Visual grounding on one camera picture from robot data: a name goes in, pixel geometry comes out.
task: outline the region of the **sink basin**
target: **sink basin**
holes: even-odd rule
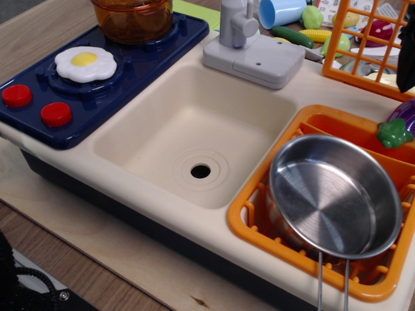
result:
[[[97,155],[207,209],[231,201],[296,113],[265,87],[189,64],[124,109],[105,124]]]

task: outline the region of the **blue cup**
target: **blue cup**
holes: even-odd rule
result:
[[[306,0],[261,0],[259,4],[259,22],[265,29],[299,21]]]

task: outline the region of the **orange basket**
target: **orange basket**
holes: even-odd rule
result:
[[[353,86],[360,87],[367,91],[371,91],[371,92],[380,94],[382,96],[386,96],[386,97],[389,97],[389,98],[392,98],[392,99],[395,99],[401,102],[405,102],[407,100],[414,98],[415,94],[410,91],[401,93],[401,91],[397,87],[382,83],[381,79],[386,68],[389,68],[395,71],[397,70],[397,58],[393,60],[390,57],[390,53],[391,53],[392,48],[397,48],[397,49],[401,48],[401,45],[396,43],[395,40],[397,38],[397,35],[399,34],[400,27],[405,26],[407,24],[404,18],[405,18],[405,12],[407,11],[408,5],[410,3],[415,3],[415,0],[394,1],[395,3],[400,2],[399,6],[401,7],[400,13],[398,14],[397,19],[386,17],[386,16],[383,16],[377,13],[377,9],[379,8],[379,5],[383,4],[384,2],[385,1],[374,0],[372,10],[363,11],[363,10],[359,10],[357,8],[351,7],[350,0],[341,0],[339,7],[338,7],[336,23],[333,27],[333,32],[331,34],[331,39],[330,39],[330,43],[329,43],[329,47],[327,50],[327,55],[324,61],[322,72],[325,75],[330,76],[331,78],[335,78],[347,84],[351,84]],[[364,32],[364,34],[343,28],[348,12],[356,13],[361,16],[366,16],[368,18],[366,31]],[[370,27],[372,26],[372,23],[376,19],[390,22],[395,26],[390,41],[386,41],[386,40],[382,40],[379,38],[375,38],[373,36],[369,36]],[[360,43],[360,46],[359,46],[358,53],[353,53],[353,52],[345,51],[345,50],[338,48],[338,43],[340,41],[340,37],[342,34],[349,34],[349,35],[352,35],[354,38],[360,37],[362,39],[362,42]],[[383,59],[363,55],[363,49],[365,48],[366,42],[368,40],[375,41],[377,43],[382,43],[387,46],[385,57],[383,57]],[[341,53],[343,55],[349,56],[352,60],[355,60],[355,65],[351,73],[333,68],[333,62],[335,61],[336,53]],[[379,72],[377,73],[375,80],[370,80],[368,78],[359,76],[357,74],[357,69],[361,61],[374,63],[379,66]]]
[[[230,205],[231,230],[241,239],[317,278],[318,259],[313,252],[307,253],[307,244],[293,249],[288,243],[293,231],[288,228],[281,233],[280,224],[270,220],[269,170],[278,150],[294,137],[321,133],[346,139],[375,157],[400,190],[403,224],[395,244],[376,257],[350,262],[351,296],[368,302],[389,297],[397,286],[415,231],[415,143],[388,149],[377,140],[376,132],[376,122],[345,111],[320,105],[303,108]],[[344,268],[343,259],[326,257],[324,282],[343,290]]]

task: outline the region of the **wooden surface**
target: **wooden surface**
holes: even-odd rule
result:
[[[220,0],[189,2],[220,9]],[[0,83],[95,24],[89,0],[46,0],[0,25],[3,43],[0,47]],[[99,310],[170,310],[152,296],[179,310],[272,310],[238,287],[35,175],[19,150],[2,139],[0,200],[3,201],[0,202],[0,228],[12,246]],[[38,224],[21,212],[36,209],[43,213],[37,217]],[[76,214],[77,221],[68,213]],[[57,218],[61,222],[54,224]],[[67,235],[57,237],[53,233],[56,226]],[[112,235],[108,228],[122,231],[121,236],[129,236],[130,244]],[[76,234],[83,243],[79,249],[85,253],[66,242],[69,240],[66,236]],[[114,255],[111,262],[91,259],[85,249],[94,253],[106,251],[100,248],[97,237],[105,238],[106,245],[127,249],[128,253]],[[137,258],[137,266],[122,267],[123,256]],[[131,273],[138,281],[127,282],[124,279],[128,277],[119,277],[106,268],[113,264],[124,269],[120,268],[124,273],[119,275]]]

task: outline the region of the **toy cucumber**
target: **toy cucumber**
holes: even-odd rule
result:
[[[296,30],[290,29],[288,27],[284,27],[284,26],[272,27],[271,33],[275,35],[276,37],[287,39],[291,43],[303,45],[305,47],[308,47],[309,49],[312,49],[314,47],[314,41],[310,37]]]

